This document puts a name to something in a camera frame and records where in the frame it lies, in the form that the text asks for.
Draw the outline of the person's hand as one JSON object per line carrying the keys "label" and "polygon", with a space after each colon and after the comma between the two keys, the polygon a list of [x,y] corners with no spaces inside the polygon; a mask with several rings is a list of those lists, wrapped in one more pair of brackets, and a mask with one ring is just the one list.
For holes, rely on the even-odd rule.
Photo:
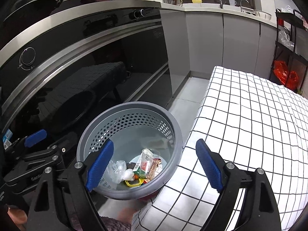
{"label": "person's hand", "polygon": [[20,230],[26,230],[25,225],[28,220],[26,213],[18,208],[8,208],[8,215]]}

